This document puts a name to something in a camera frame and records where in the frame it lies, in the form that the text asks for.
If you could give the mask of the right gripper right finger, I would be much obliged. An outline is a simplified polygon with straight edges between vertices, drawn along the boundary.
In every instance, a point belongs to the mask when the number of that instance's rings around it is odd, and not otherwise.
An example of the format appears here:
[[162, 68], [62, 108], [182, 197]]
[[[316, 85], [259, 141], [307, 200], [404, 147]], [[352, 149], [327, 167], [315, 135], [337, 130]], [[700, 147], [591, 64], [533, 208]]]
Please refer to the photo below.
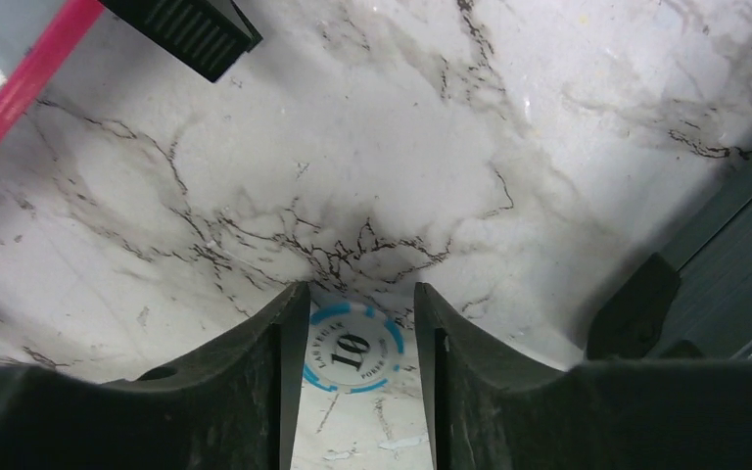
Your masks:
[[414, 291], [438, 469], [752, 469], [752, 360], [585, 361], [561, 371]]

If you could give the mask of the white chip marked ten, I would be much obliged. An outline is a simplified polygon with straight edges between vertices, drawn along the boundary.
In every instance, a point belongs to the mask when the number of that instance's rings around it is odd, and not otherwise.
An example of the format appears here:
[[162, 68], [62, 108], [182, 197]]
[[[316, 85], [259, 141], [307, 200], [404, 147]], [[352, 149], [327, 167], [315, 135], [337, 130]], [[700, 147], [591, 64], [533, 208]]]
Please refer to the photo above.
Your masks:
[[329, 305], [308, 320], [303, 377], [328, 393], [367, 393], [391, 381], [404, 353], [399, 326], [382, 311], [355, 303]]

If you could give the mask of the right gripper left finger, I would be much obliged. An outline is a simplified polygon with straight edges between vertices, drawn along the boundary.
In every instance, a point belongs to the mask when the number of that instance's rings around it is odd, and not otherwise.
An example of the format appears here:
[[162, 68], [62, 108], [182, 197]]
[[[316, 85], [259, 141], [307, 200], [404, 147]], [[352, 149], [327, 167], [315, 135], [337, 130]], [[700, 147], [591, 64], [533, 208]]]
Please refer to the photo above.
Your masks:
[[310, 291], [133, 381], [0, 365], [0, 469], [287, 469]]

